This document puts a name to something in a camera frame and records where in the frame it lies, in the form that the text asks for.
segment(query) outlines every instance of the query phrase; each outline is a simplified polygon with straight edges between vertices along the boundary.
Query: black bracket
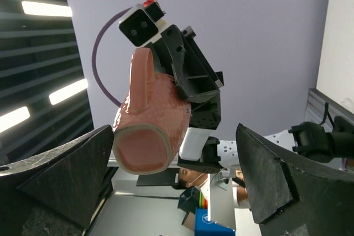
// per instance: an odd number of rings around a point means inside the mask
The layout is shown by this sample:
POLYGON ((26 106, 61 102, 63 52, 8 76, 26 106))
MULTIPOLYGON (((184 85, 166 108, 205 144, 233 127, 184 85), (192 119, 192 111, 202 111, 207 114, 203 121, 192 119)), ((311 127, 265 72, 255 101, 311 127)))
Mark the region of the black bracket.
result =
POLYGON ((0 167, 1 235, 82 235, 102 192, 112 143, 108 125, 0 167))
POLYGON ((312 122, 292 127, 289 132, 298 145, 293 147, 294 152, 308 159, 326 163, 333 158, 354 158, 354 125, 343 117, 335 117, 330 133, 312 122))
POLYGON ((237 150, 263 236, 353 235, 354 175, 308 160, 239 125, 237 150))
POLYGON ((215 130, 221 121, 222 72, 215 72, 194 41, 191 27, 171 25, 161 38, 145 47, 152 50, 156 72, 174 77, 182 99, 191 103, 190 127, 215 130))

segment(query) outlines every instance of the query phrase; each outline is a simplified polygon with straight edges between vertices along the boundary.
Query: mug handle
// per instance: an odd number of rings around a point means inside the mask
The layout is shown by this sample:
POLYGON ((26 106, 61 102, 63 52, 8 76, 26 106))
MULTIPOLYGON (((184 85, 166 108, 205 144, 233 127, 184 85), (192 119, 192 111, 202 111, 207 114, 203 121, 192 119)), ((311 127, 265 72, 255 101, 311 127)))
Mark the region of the mug handle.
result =
POLYGON ((137 48, 132 56, 129 111, 142 112, 148 105, 147 84, 155 81, 154 57, 150 48, 137 48))

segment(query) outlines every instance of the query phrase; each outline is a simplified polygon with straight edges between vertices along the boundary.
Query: blue box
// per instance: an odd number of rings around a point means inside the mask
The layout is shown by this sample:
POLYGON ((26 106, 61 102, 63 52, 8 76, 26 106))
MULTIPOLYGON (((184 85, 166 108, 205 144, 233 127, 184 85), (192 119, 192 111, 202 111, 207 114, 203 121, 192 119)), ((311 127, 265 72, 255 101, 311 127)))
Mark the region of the blue box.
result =
POLYGON ((235 236, 235 231, 213 221, 208 221, 208 211, 197 208, 195 211, 194 236, 235 236))

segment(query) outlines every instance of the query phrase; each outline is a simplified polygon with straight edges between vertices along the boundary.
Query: textured ceramic mug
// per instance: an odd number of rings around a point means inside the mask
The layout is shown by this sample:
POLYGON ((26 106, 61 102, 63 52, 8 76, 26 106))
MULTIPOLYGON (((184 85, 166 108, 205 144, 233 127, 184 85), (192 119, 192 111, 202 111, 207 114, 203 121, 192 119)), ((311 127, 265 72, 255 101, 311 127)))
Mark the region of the textured ceramic mug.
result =
POLYGON ((113 125, 113 153, 131 174, 165 170, 179 151, 191 116, 173 77, 154 72, 149 48, 138 48, 131 61, 129 94, 113 125))

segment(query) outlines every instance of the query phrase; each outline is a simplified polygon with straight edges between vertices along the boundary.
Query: ceiling light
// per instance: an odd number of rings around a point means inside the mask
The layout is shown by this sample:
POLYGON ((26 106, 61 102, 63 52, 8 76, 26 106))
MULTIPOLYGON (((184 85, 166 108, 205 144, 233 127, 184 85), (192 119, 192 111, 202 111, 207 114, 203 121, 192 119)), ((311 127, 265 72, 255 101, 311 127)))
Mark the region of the ceiling light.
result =
POLYGON ((71 8, 53 4, 22 1, 23 12, 28 15, 72 17, 71 8))
POLYGON ((15 111, 0 116, 0 133, 17 125, 30 117, 27 107, 21 107, 15 111))
POLYGON ((71 85, 57 90, 56 92, 53 92, 49 95, 49 101, 52 105, 55 105, 79 93, 80 91, 87 89, 87 85, 87 79, 79 80, 71 85))

